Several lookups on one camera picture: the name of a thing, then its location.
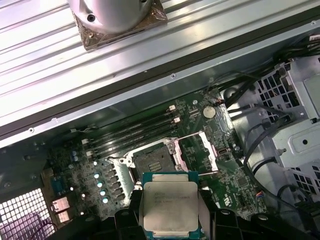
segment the black plastic part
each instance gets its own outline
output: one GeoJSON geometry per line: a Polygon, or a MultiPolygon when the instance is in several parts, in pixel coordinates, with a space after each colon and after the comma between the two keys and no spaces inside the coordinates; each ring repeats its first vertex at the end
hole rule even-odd
{"type": "Polygon", "coordinates": [[[257,232],[267,239],[302,239],[302,240],[316,240],[311,235],[298,230],[289,225],[280,218],[266,213],[259,213],[251,217],[251,223],[257,232]]]}
{"type": "Polygon", "coordinates": [[[320,201],[312,203],[301,201],[296,203],[295,206],[304,228],[312,233],[320,234],[320,201]]]}
{"type": "Polygon", "coordinates": [[[192,54],[167,62],[165,64],[149,69],[128,77],[120,83],[113,83],[82,96],[76,97],[49,109],[40,111],[33,115],[19,119],[0,127],[0,140],[34,128],[43,123],[49,122],[52,118],[60,118],[74,111],[83,109],[103,100],[112,98],[121,93],[135,89],[147,83],[151,83],[160,78],[170,75],[170,73],[180,72],[192,66],[234,52],[238,49],[250,46],[265,39],[271,38],[283,32],[300,27],[304,24],[317,20],[320,17],[320,6],[306,10],[294,16],[277,21],[267,26],[261,27],[246,34],[237,36],[230,40],[221,42],[214,46],[199,50],[192,54]]]}

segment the capacitor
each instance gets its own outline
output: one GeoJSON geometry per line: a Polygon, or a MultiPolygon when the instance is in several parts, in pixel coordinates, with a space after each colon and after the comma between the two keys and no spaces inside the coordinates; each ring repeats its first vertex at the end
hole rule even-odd
{"type": "Polygon", "coordinates": [[[119,180],[119,178],[117,176],[110,178],[111,183],[117,182],[118,180],[119,180]]]}
{"type": "Polygon", "coordinates": [[[101,190],[101,191],[100,191],[100,195],[101,195],[101,196],[106,195],[106,190],[105,190],[105,189],[101,190]]]}
{"type": "Polygon", "coordinates": [[[121,200],[123,200],[123,199],[125,199],[125,198],[126,198],[126,195],[125,195],[124,193],[116,197],[116,199],[117,199],[118,201],[121,201],[121,200]]]}
{"type": "Polygon", "coordinates": [[[115,194],[115,195],[120,195],[120,194],[123,193],[123,191],[124,191],[124,190],[123,190],[122,188],[119,188],[119,189],[117,189],[117,190],[114,191],[114,194],[115,194]]]}
{"type": "Polygon", "coordinates": [[[121,186],[121,183],[120,182],[116,182],[116,183],[114,183],[113,185],[112,185],[112,188],[113,189],[117,189],[117,188],[119,188],[121,186]]]}
{"type": "Polygon", "coordinates": [[[107,175],[108,175],[109,178],[111,178],[111,177],[113,177],[114,175],[116,175],[116,173],[117,173],[117,172],[116,172],[115,170],[113,170],[113,171],[108,172],[107,175]]]}
{"type": "Polygon", "coordinates": [[[98,187],[98,188],[102,188],[102,185],[103,185],[104,183],[102,182],[102,181],[99,181],[97,184],[96,184],[96,186],[98,187]]]}
{"type": "Polygon", "coordinates": [[[110,171],[110,170],[112,170],[112,169],[114,169],[114,168],[115,168],[115,165],[113,165],[113,164],[110,164],[110,165],[108,165],[108,166],[105,167],[105,169],[106,169],[107,171],[110,171]]]}

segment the screw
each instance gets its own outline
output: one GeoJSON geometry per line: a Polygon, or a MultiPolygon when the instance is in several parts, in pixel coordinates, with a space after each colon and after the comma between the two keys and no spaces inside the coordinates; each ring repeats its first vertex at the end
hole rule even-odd
{"type": "Polygon", "coordinates": [[[89,14],[89,15],[86,17],[86,19],[88,20],[88,22],[92,23],[92,22],[94,22],[94,21],[96,20],[96,17],[95,17],[95,15],[93,15],[93,14],[89,14]]]}
{"type": "Polygon", "coordinates": [[[229,214],[230,214],[230,211],[227,210],[227,209],[222,209],[222,210],[221,210],[221,213],[222,213],[223,215],[229,215],[229,214]]]}
{"type": "Polygon", "coordinates": [[[258,216],[258,219],[260,219],[260,220],[262,220],[262,221],[267,221],[267,220],[268,220],[268,217],[267,217],[266,215],[260,214],[260,215],[258,216]]]}

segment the ram slot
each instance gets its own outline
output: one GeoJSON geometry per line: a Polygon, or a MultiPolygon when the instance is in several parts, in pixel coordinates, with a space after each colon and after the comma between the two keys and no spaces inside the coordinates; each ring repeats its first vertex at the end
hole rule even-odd
{"type": "Polygon", "coordinates": [[[104,149],[113,148],[116,145],[119,145],[119,144],[122,144],[124,142],[129,141],[132,138],[138,138],[140,136],[144,136],[154,129],[159,129],[159,128],[161,129],[165,126],[169,126],[171,124],[171,122],[172,122],[172,119],[167,119],[167,120],[160,122],[156,125],[151,124],[149,126],[140,127],[139,129],[135,129],[134,131],[123,134],[122,136],[119,136],[117,138],[108,139],[108,141],[105,141],[104,144],[94,146],[93,150],[94,151],[101,151],[104,149]]]}
{"type": "Polygon", "coordinates": [[[103,143],[106,140],[110,139],[110,137],[116,138],[119,135],[126,133],[127,131],[136,129],[138,127],[143,127],[148,123],[150,124],[150,122],[151,122],[151,124],[155,124],[157,122],[161,122],[163,120],[171,119],[171,118],[172,118],[171,113],[162,111],[162,112],[155,113],[149,117],[145,117],[143,119],[139,119],[137,121],[131,122],[131,123],[129,123],[130,126],[128,126],[126,128],[124,128],[124,126],[126,126],[127,123],[123,122],[122,126],[116,128],[116,129],[113,129],[111,132],[108,132],[107,134],[104,134],[104,135],[100,136],[99,138],[96,138],[95,140],[93,140],[92,144],[97,145],[97,144],[103,143]]]}
{"type": "Polygon", "coordinates": [[[163,137],[166,137],[175,129],[176,129],[176,125],[170,125],[163,129],[156,129],[155,131],[150,132],[148,135],[144,135],[140,138],[133,139],[129,142],[124,143],[123,146],[119,146],[110,151],[107,151],[107,150],[99,151],[99,152],[96,152],[95,154],[97,158],[101,159],[101,158],[109,157],[110,155],[121,152],[123,150],[130,151],[131,149],[135,149],[145,144],[148,144],[149,142],[153,142],[152,140],[155,140],[155,139],[158,140],[163,137]]]}

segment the screw hole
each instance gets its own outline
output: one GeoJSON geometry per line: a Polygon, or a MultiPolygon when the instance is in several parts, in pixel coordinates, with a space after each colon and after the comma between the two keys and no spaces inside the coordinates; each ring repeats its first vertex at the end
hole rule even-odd
{"type": "Polygon", "coordinates": [[[92,23],[96,20],[96,17],[93,14],[89,14],[86,19],[88,20],[88,22],[92,23]]]}

